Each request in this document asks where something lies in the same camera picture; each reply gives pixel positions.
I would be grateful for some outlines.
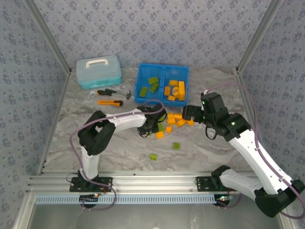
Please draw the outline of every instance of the yellow block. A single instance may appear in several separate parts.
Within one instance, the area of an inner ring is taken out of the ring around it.
[[[176,124],[176,120],[174,118],[168,118],[167,119],[167,124],[168,125],[175,125]]]
[[[171,87],[166,86],[164,89],[164,95],[169,96],[171,94]]]
[[[179,95],[179,87],[173,88],[173,96],[177,97]]]
[[[177,126],[180,128],[181,126],[183,126],[184,124],[186,124],[186,121],[184,119],[180,119],[178,122],[177,122]]]
[[[174,118],[173,113],[168,113],[167,118]]]
[[[171,95],[167,98],[167,100],[170,100],[170,101],[175,101],[175,99],[176,99],[176,97],[175,96],[171,96]]]
[[[187,124],[188,124],[189,126],[191,126],[191,125],[194,125],[195,122],[194,122],[193,120],[190,120],[190,121],[187,121]]]
[[[178,86],[178,81],[177,80],[170,80],[170,82],[168,83],[168,85],[170,86]]]
[[[173,114],[173,117],[174,117],[175,119],[180,120],[180,119],[182,119],[182,114]]]
[[[163,131],[157,132],[157,133],[156,133],[156,137],[157,137],[157,138],[162,138],[162,137],[164,137]]]
[[[184,101],[184,99],[185,99],[184,81],[179,81],[179,100]]]
[[[167,126],[165,128],[165,132],[171,133],[172,132],[172,127],[171,126]]]

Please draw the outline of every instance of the mounting plate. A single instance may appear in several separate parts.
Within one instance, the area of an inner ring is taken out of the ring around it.
[[[112,186],[112,177],[96,177],[93,181]],[[73,177],[70,185],[70,192],[111,192],[108,187],[94,185],[82,177]]]
[[[230,191],[229,188],[224,186],[217,187],[212,182],[212,177],[196,177],[196,185],[198,192],[217,192],[217,191]]]

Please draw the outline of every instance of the orange utility knife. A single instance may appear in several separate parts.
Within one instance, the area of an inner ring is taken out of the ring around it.
[[[114,106],[122,106],[122,100],[99,100],[97,101],[98,105],[114,105]]]

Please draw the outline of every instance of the hand tool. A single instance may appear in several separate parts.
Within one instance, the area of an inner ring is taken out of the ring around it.
[[[117,96],[125,97],[126,99],[129,99],[131,97],[131,95],[132,95],[130,90],[129,90],[129,93],[124,93],[124,92],[118,92],[118,91],[111,90],[111,89],[105,89],[105,91],[98,90],[97,94],[100,94],[100,95],[109,95],[109,96],[111,96],[112,94],[116,94]]]
[[[122,100],[99,100],[97,101],[98,105],[114,105],[114,106],[122,106]]]

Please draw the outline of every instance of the table surface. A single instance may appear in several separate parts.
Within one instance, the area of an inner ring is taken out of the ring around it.
[[[137,68],[122,68],[122,84],[107,88],[128,91],[133,94]],[[200,93],[219,83],[234,82],[233,70],[215,68],[190,68],[190,86],[188,104],[201,105]],[[79,163],[69,144],[69,135],[82,126],[97,110],[105,114],[118,114],[136,108],[133,96],[130,100],[122,97],[107,97],[96,94],[97,89],[83,90],[78,85],[75,71],[72,71],[65,93],[60,117],[51,142],[45,163],[45,171],[77,170]],[[236,86],[224,86],[216,90],[221,94],[230,113],[239,112],[246,117],[243,101]],[[97,105],[100,99],[123,100],[120,107]],[[181,113],[182,108],[166,107],[167,112]],[[236,170],[251,170],[244,158],[223,138],[214,141],[204,133],[205,126],[173,126],[172,133],[157,139],[155,134],[142,138],[136,128],[117,132],[108,147],[101,153],[100,171],[122,170],[175,170],[175,171],[213,171],[221,165],[228,165]],[[78,137],[73,138],[79,154],[81,148]],[[173,143],[180,143],[180,150],[173,149]],[[157,160],[151,160],[150,154],[157,154]]]

